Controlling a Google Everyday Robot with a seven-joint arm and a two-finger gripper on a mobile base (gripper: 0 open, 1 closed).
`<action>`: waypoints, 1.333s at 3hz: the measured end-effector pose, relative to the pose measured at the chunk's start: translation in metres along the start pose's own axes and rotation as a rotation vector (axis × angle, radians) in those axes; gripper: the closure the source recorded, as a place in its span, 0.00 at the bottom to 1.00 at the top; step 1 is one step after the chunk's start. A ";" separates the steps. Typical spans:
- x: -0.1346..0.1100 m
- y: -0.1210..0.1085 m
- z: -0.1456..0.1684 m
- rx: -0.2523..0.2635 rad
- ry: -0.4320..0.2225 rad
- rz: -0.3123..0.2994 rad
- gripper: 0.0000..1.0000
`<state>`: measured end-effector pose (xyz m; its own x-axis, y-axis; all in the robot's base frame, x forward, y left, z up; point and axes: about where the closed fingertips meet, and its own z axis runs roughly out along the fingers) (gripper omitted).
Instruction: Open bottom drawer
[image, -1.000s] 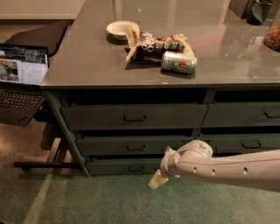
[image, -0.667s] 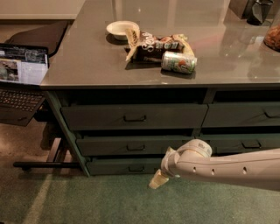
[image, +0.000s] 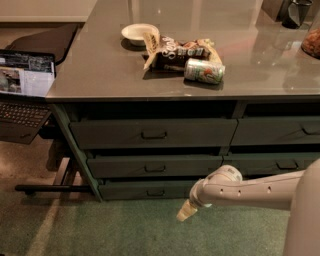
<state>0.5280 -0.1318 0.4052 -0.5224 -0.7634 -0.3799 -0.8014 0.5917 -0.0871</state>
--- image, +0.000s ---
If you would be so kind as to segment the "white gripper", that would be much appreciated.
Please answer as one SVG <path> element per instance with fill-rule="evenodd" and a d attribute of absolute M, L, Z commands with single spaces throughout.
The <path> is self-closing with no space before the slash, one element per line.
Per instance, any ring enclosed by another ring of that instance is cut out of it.
<path fill-rule="evenodd" d="M 209 208 L 212 206 L 211 203 L 206 203 L 202 196 L 204 195 L 203 191 L 204 179 L 199 179 L 191 188 L 189 193 L 189 200 L 186 200 L 181 209 L 177 213 L 177 220 L 180 222 L 185 221 L 189 217 L 193 216 L 198 209 L 197 208 Z"/>

